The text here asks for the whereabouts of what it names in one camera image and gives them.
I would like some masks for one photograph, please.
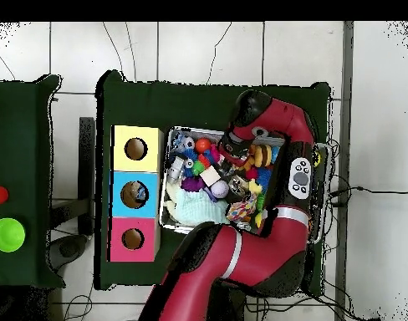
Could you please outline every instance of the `pink box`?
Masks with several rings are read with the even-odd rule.
[[[124,232],[137,229],[143,236],[140,248],[131,250],[122,242]],[[155,218],[113,217],[110,233],[110,262],[153,262],[160,246],[160,230]]]

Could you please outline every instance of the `red robot arm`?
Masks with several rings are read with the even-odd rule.
[[[206,222],[179,246],[161,285],[150,294],[138,321],[206,321],[214,281],[287,297],[302,281],[308,238],[314,133],[307,114],[292,104],[248,90],[238,98],[231,124],[219,142],[225,158],[241,166],[253,140],[273,132],[287,142],[277,189],[259,236]]]

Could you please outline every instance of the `dark green table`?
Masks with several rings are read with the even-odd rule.
[[[97,147],[95,186],[94,286],[107,289],[111,284],[151,285],[159,283],[166,266],[185,237],[161,229],[161,248],[154,262],[107,262],[108,200],[110,176],[110,127],[138,125],[158,127],[164,133],[173,125],[209,130],[225,130],[233,104],[247,86],[187,85],[165,82],[129,83],[116,70],[106,72],[96,88]],[[310,88],[255,86],[278,99],[304,108],[317,130],[317,141],[324,143],[327,133],[330,87],[326,83]],[[315,246],[313,286],[320,293],[321,243]]]
[[[0,285],[64,285],[46,263],[52,177],[48,106],[59,83],[58,75],[32,83],[0,81],[0,186],[9,192],[0,218],[13,217],[26,231],[20,249],[0,252]]]

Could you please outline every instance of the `white button panel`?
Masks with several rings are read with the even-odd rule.
[[[302,178],[294,179],[296,174],[300,174]],[[307,181],[306,184],[298,184],[296,181]],[[309,186],[311,182],[311,164],[304,157],[299,157],[293,160],[290,166],[290,177],[288,179],[288,190],[292,196],[298,199],[307,199],[309,196]]]

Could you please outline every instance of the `green cup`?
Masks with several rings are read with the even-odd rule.
[[[24,243],[26,232],[23,225],[12,218],[0,219],[0,251],[17,251]]]

